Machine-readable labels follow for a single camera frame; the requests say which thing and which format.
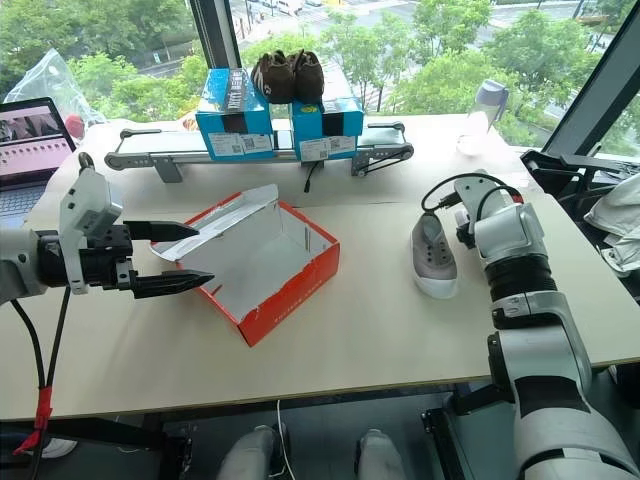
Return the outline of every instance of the white table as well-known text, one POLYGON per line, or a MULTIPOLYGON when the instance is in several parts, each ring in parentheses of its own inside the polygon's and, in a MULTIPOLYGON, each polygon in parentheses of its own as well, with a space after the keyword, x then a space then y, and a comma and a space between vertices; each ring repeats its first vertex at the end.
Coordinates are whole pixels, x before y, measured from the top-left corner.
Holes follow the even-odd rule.
MULTIPOLYGON (((486 160, 457 157, 455 117, 403 120, 416 149, 412 160, 364 179, 350 177, 346 162, 327 164, 316 172, 309 195, 302 193, 304 172, 295 165, 194 166, 184 183, 169 185, 154 170, 106 170, 95 155, 98 170, 125 189, 128 219, 184 220, 239 189, 275 181, 282 198, 303 205, 306 215, 340 240, 340 268, 254 348, 195 292, 134 300, 127 292, 92 289, 74 296, 56 371, 54 416, 237 404, 489 375, 486 336, 494 329, 488 287, 476 252, 455 239, 453 212, 442 218, 459 267, 454 299, 434 300, 415 288, 408 236, 420 197, 445 176, 484 167, 526 179, 523 167, 499 137, 493 137, 495 148, 486 160)), ((90 153, 117 143, 113 132, 101 132, 104 144, 95 138, 86 144, 90 153)), ((70 159, 29 226, 56 227, 57 203, 76 175, 70 159)), ((525 191, 592 362, 640 358, 635 302, 557 203, 533 184, 525 191)), ((133 259, 141 273, 170 266, 137 243, 133 259)), ((22 302, 45 356, 61 296, 61 289, 49 290, 22 302)), ((0 362, 12 366, 0 371, 8 392, 0 419, 29 418, 35 409, 33 353, 16 314, 8 306, 0 313, 0 362)))

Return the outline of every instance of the red cable tie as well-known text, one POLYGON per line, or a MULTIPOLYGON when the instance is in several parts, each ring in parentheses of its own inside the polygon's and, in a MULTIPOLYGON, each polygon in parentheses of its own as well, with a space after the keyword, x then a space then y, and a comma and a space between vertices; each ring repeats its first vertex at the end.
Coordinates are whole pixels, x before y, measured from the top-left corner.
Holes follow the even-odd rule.
POLYGON ((33 421, 33 427, 35 431, 29 435, 22 445, 13 451, 14 455, 24 453, 25 450, 35 448, 40 441, 42 432, 46 430, 49 418, 51 417, 51 394, 53 393, 52 387, 44 387, 38 392, 38 406, 36 408, 36 418, 33 421))

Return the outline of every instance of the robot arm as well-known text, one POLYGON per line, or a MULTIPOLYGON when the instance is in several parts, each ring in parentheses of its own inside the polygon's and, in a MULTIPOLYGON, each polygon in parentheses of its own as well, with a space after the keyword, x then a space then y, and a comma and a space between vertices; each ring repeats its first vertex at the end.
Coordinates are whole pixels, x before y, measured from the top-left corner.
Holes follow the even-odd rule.
POLYGON ((523 480, 640 478, 614 427, 587 401, 591 364, 564 294, 551 277, 531 204, 488 194, 486 179, 455 188, 491 287, 497 332, 488 338, 492 378, 515 403, 516 461, 523 480))
POLYGON ((133 269, 132 240, 173 241, 198 231, 175 222, 124 222, 118 192, 79 155, 80 175, 60 204, 60 233, 15 229, 0 236, 0 305, 69 285, 131 290, 135 298, 169 295, 198 287, 213 275, 195 270, 141 277, 133 269))

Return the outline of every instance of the laptop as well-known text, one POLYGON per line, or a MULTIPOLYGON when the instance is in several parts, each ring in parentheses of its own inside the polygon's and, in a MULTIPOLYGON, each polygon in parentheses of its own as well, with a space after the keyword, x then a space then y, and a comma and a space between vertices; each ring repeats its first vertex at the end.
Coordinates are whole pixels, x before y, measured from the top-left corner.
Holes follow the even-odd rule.
POLYGON ((76 149, 50 98, 0 104, 0 227, 20 227, 76 149))

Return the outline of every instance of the orange shoe box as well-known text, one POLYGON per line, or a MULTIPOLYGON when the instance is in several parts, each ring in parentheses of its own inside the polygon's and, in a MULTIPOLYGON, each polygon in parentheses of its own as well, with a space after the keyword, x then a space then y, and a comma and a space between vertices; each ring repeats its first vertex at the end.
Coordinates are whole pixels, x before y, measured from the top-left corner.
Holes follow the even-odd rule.
POLYGON ((338 270, 340 244, 278 200, 276 185, 236 193, 185 222, 199 235, 151 245, 180 268, 253 346, 338 270))

